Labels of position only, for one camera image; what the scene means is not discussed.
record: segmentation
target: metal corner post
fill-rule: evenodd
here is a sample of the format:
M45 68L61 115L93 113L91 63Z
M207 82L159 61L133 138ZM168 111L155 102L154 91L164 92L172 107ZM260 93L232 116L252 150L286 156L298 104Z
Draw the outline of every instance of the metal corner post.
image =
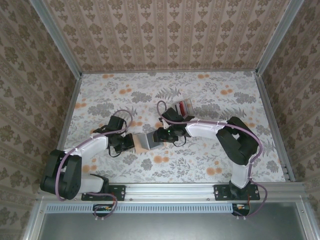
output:
M309 202L301 199L296 202L296 208L307 240L319 240L319 227Z
M58 150L63 150L64 147L65 147L69 126L70 126L70 123L71 123L72 115L74 113L74 109L75 109L75 106L76 106L78 94L79 94L80 87L81 87L81 82L82 82L82 80L80 78L79 80L76 81L76 83L74 85L74 90L73 90L73 93L72 93L72 97L71 97L71 101L70 101L70 104L69 104L69 108L68 108L68 111L66 113L66 116L65 116L65 119L64 119L63 128L62 128L61 135L60 135L60 138L59 138L59 142L58 142L58 145L56 147Z
M39 15L41 21L43 22L46 30L52 37L55 45L62 54L65 62L68 64L71 72L73 73L75 79L78 81L81 78L81 67L76 61L72 50L68 47L68 44L64 40L63 34L59 31L53 20L49 10L47 9L43 0L30 0L35 11Z
M266 115L266 118L269 122L270 130L272 133L272 137L273 137L274 144L275 144L276 150L278 152L279 158L285 164L290 180L292 182L294 182L295 181L294 172L291 168L291 164L290 164L290 161L289 161L286 149L285 149L285 145L284 145L284 142L282 141L282 138L281 138L281 134L280 134L280 131L279 131L279 128L277 125L277 121L276 121L274 112L271 107L271 103L270 103L270 100L269 100L269 97L267 94L267 90L266 90L264 81L263 81L260 74L259 75L255 74L255 80L256 80L256 85L258 87L258 90L259 90L259 93L261 96L261 101L262 101L262 104L264 107L265 115Z
M256 66L258 74L262 75L264 73L303 2L304 0L291 0L289 2L288 7L286 8L278 26L276 27L268 43L268 46L265 48L264 53L258 65Z

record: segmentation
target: black mounting bracket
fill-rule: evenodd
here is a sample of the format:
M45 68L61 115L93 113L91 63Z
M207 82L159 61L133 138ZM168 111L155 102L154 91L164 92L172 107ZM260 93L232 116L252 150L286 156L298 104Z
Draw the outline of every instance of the black mounting bracket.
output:
M234 192L234 187L231 184L217 184L213 186L214 198L216 201L250 201L260 200L258 186L247 184L245 188L239 189L237 194Z
M118 202L125 200L126 196L126 185L110 185L108 194L112 194L116 197ZM82 201L113 201L111 196L94 196L90 194L82 194Z

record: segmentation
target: gray leaf pattern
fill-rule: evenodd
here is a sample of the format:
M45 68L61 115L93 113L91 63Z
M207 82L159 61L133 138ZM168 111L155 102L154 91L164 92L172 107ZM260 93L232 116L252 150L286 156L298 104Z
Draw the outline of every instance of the gray leaf pattern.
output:
M246 87L238 88L240 83ZM263 155L253 163L253 180L282 182L282 168L258 92L252 72L84 74L65 147L86 140L120 109L133 115L128 133L152 132L160 127L156 110L159 100L172 107L191 99L199 119L222 121L236 116L247 124L264 147ZM129 123L127 113L117 116ZM5 141L17 137L8 129L5 133ZM103 151L82 165L82 171L107 177L112 183L228 182L232 173L232 163L218 140L201 137L187 138L179 148L167 143L140 154L133 149L125 151L115 158Z

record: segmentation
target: glass panel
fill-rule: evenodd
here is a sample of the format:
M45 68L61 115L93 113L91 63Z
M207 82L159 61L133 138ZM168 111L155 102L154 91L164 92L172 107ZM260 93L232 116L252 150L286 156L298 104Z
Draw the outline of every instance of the glass panel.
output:
M295 203L267 203L252 218L230 213L116 213L105 220L92 214L46 214L40 240L305 240Z

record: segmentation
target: metal vent grate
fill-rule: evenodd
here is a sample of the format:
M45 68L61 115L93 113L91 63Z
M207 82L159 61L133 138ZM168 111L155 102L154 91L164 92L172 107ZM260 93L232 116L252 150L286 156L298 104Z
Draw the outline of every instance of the metal vent grate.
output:
M92 213L92 203L49 203L45 213ZM142 213L142 214L174 214L174 213L232 213L232 203L183 203L183 204L142 204L120 203L115 213Z

